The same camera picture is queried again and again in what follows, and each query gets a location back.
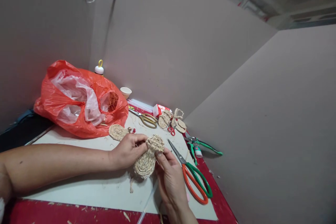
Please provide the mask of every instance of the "scissors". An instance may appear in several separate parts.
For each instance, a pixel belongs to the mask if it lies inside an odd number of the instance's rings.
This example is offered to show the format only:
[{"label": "scissors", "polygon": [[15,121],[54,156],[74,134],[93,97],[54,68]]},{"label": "scissors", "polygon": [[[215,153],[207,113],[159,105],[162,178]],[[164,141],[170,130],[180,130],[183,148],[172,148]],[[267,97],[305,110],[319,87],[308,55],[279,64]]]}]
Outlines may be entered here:
[{"label": "scissors", "polygon": [[[181,154],[177,151],[177,149],[175,148],[175,146],[171,143],[171,141],[168,139],[168,142],[170,144],[170,146],[172,147],[172,149],[174,150],[177,158],[179,159],[179,161],[182,164],[182,171],[183,171],[183,177],[184,177],[184,181],[187,184],[187,187],[189,189],[189,191],[191,192],[191,194],[193,195],[193,197],[201,204],[206,205],[208,203],[208,198],[212,198],[212,190],[209,186],[209,183],[207,182],[207,180],[205,179],[204,175],[196,168],[194,167],[192,164],[188,163],[185,161],[185,159],[181,156]],[[202,178],[205,186],[206,186],[206,190],[205,188],[202,186],[202,183],[200,182],[199,178],[197,177],[196,173],[198,173],[198,175]],[[203,199],[201,199],[193,190],[193,188],[190,185],[190,182],[187,178],[190,178],[190,180],[195,184],[195,186],[197,187],[197,189],[200,191],[200,193],[203,196]]]},{"label": "scissors", "polygon": [[175,136],[175,127],[168,127],[168,132],[172,135],[172,136]]},{"label": "scissors", "polygon": [[132,109],[128,109],[129,111],[131,111],[133,114],[135,114],[136,116],[138,116],[140,118],[140,120],[142,121],[143,124],[145,124],[147,127],[149,128],[157,128],[157,120],[149,115],[149,114],[141,114],[139,112],[135,112]]}]

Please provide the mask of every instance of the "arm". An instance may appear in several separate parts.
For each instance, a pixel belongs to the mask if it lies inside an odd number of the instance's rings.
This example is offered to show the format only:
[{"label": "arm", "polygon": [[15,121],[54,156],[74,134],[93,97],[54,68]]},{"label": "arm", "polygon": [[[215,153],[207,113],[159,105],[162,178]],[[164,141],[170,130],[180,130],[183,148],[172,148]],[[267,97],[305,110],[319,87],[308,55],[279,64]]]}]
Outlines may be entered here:
[{"label": "arm", "polygon": [[160,194],[170,222],[174,224],[198,223],[188,205],[180,163],[167,148],[163,153],[158,153],[156,159],[160,164],[155,169],[159,180]]},{"label": "arm", "polygon": [[26,193],[70,177],[131,166],[146,150],[143,134],[127,134],[112,151],[36,144],[0,153],[0,196]]}]

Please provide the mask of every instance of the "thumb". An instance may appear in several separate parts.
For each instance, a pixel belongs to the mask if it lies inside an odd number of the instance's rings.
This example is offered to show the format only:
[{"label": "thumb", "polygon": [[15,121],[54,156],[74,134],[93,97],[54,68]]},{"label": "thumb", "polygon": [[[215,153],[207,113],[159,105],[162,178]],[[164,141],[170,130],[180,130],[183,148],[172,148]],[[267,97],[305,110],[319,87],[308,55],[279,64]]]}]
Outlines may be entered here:
[{"label": "thumb", "polygon": [[147,151],[147,144],[146,143],[142,143],[140,144],[137,148],[136,148],[136,155],[137,158],[139,158],[142,154],[144,154]]},{"label": "thumb", "polygon": [[167,171],[170,168],[170,164],[169,164],[166,156],[163,155],[161,152],[156,154],[156,159],[159,162],[159,164],[162,166],[164,171]]}]

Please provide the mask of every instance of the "red scissors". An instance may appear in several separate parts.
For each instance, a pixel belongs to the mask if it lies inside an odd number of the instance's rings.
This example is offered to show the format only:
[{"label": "red scissors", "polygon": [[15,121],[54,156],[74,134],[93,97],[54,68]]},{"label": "red scissors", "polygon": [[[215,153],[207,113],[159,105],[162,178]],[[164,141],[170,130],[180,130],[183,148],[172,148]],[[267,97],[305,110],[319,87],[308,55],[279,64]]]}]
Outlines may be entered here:
[{"label": "red scissors", "polygon": [[[192,164],[190,164],[189,162],[186,162],[185,159],[181,156],[181,154],[177,151],[177,149],[175,148],[175,146],[171,143],[171,141],[168,139],[168,142],[171,146],[171,148],[173,149],[173,151],[175,152],[178,160],[181,162],[182,164],[182,171],[183,171],[183,177],[184,177],[184,181],[187,184],[187,187],[189,189],[189,191],[191,192],[191,194],[193,195],[193,197],[202,205],[206,205],[209,201],[208,198],[212,198],[212,190],[209,186],[209,183],[207,182],[206,178],[204,177],[204,175]],[[202,178],[204,185],[206,186],[206,189],[202,186],[201,181],[199,180],[199,178],[196,176],[196,173]],[[197,187],[197,189],[199,190],[199,192],[201,193],[203,199],[201,199],[194,191],[194,189],[191,187],[190,182],[188,180],[188,177],[190,178],[190,180],[194,183],[194,185]]]},{"label": "red scissors", "polygon": [[172,136],[175,136],[175,127],[168,127],[168,132],[172,135]]}]

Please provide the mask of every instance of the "white table surface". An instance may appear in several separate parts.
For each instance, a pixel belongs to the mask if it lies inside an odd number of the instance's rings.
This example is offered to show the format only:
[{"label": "white table surface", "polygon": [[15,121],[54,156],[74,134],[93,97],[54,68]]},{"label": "white table surface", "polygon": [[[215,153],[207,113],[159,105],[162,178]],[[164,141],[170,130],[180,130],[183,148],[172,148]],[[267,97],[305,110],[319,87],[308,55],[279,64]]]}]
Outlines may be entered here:
[{"label": "white table surface", "polygon": [[[186,158],[186,161],[194,164],[183,136],[178,131],[176,131],[175,136],[171,136],[170,133],[167,132],[167,129],[163,130],[160,127],[157,129],[150,129],[144,126],[140,119],[132,113],[129,113],[125,127],[135,128],[136,133],[143,133],[147,136],[152,136],[153,134],[160,135],[165,146],[171,150],[170,144],[167,141],[169,138],[176,149]],[[80,140],[61,127],[56,126],[38,139],[34,144],[44,143],[68,144],[92,149],[112,150],[119,142],[115,141],[110,136]],[[112,173],[87,174],[55,183],[25,198],[142,212],[156,181],[156,175],[153,173],[152,176],[145,180],[134,180],[132,186],[134,192],[131,194],[129,192],[131,174],[134,174],[132,167],[127,170]],[[195,192],[202,197],[196,186],[194,186],[193,183],[191,183],[191,185]],[[201,205],[193,198],[188,189],[187,193],[189,194],[189,206],[196,218],[217,220],[210,199],[207,205]],[[161,196],[159,189],[157,188],[153,198],[150,199],[147,212],[153,214],[158,213],[160,202]],[[165,213],[164,207],[161,208],[161,212]]]}]

